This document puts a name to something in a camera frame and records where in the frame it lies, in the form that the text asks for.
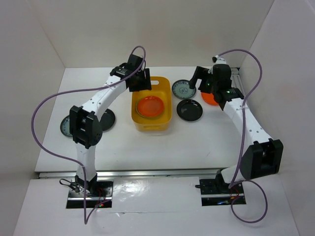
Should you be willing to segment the green plate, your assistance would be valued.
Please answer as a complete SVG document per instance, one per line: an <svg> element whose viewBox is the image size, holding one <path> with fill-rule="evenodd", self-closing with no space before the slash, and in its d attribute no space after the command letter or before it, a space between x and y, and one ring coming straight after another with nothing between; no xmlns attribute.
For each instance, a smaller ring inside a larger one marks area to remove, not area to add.
<svg viewBox="0 0 315 236"><path fill-rule="evenodd" d="M155 118L158 116L156 101L151 98L140 99L135 106L136 112L144 118Z"/></svg>

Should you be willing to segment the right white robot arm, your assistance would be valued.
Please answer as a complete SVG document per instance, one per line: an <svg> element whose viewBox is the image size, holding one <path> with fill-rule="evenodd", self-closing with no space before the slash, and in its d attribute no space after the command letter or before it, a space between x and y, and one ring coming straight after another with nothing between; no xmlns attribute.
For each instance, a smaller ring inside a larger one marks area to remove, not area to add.
<svg viewBox="0 0 315 236"><path fill-rule="evenodd" d="M229 65L215 64L210 69L198 66L189 80L190 88L195 87L198 80L201 81L198 89L214 96L241 134L237 164L218 172L216 190L225 193L242 181L278 173L284 146L264 131L241 91L232 86Z"/></svg>

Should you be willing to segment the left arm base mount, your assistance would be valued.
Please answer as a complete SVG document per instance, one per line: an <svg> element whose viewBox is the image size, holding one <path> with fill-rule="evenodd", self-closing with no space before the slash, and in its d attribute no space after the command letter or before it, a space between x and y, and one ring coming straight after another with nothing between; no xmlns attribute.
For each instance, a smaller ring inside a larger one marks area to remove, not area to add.
<svg viewBox="0 0 315 236"><path fill-rule="evenodd" d="M86 192L87 209L92 209L95 206L98 208L112 207L113 181L97 182L96 189L93 192L84 191L83 186L65 178L61 178L59 184L68 187L69 190L66 203L67 209L84 208L84 192Z"/></svg>

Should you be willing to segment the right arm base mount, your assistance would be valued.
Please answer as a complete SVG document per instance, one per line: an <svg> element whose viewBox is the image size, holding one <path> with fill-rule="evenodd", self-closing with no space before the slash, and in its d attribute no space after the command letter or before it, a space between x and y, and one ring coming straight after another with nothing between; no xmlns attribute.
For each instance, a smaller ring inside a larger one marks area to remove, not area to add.
<svg viewBox="0 0 315 236"><path fill-rule="evenodd" d="M246 198L242 184L228 188L228 184L216 179L200 179L195 185L200 190L202 206L245 205Z"/></svg>

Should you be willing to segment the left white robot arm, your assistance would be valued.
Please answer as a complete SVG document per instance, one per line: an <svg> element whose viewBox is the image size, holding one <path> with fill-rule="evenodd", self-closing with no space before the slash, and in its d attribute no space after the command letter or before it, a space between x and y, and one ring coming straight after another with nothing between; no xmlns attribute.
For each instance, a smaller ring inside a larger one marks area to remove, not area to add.
<svg viewBox="0 0 315 236"><path fill-rule="evenodd" d="M83 165L76 172L75 182L86 196L97 191L95 149L103 130L101 117L113 101L125 90L130 92L151 90L150 71L145 69L144 58L130 55L128 61L112 69L104 84L89 101L69 111L69 128L77 150L77 160Z"/></svg>

